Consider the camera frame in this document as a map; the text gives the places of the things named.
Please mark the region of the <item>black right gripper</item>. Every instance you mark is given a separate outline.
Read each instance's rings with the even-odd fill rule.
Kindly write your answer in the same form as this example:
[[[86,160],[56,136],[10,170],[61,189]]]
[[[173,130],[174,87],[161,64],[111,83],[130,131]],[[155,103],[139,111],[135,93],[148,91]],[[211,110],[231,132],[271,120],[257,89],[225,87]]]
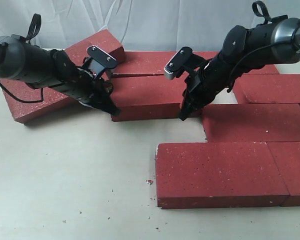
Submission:
[[[240,67],[219,52],[211,59],[193,54],[183,68],[189,73],[185,79],[186,89],[178,113],[182,121],[200,117],[203,108],[216,98],[225,88],[232,90],[234,82],[240,77]]]

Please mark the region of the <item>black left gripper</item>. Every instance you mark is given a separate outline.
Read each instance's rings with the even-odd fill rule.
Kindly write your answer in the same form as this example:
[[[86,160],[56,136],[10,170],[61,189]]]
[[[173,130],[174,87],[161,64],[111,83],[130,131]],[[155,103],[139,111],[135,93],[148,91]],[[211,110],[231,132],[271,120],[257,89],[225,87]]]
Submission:
[[[110,80],[97,77],[90,71],[76,69],[70,78],[54,85],[53,90],[80,102],[82,105],[101,110],[113,116],[121,113],[111,99],[114,86]]]

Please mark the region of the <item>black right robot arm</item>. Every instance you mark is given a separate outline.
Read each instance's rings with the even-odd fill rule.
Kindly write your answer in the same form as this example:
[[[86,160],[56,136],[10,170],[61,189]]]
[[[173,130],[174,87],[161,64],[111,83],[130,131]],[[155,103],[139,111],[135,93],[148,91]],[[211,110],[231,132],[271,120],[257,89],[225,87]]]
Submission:
[[[212,103],[222,90],[231,92],[236,79],[243,74],[267,65],[298,63],[300,19],[288,18],[251,29],[237,25],[210,60],[195,55],[190,47],[183,47],[179,56],[183,70],[189,73],[178,114],[184,121]]]

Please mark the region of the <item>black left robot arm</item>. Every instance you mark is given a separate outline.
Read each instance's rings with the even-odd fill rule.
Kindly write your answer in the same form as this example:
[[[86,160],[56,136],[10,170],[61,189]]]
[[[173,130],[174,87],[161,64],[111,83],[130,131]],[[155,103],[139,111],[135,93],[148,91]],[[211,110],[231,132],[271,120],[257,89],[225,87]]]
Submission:
[[[121,110],[111,99],[114,90],[104,73],[111,73],[117,61],[91,45],[81,66],[64,50],[45,50],[19,35],[0,37],[0,78],[25,83],[31,89],[50,88],[84,106],[117,116]]]

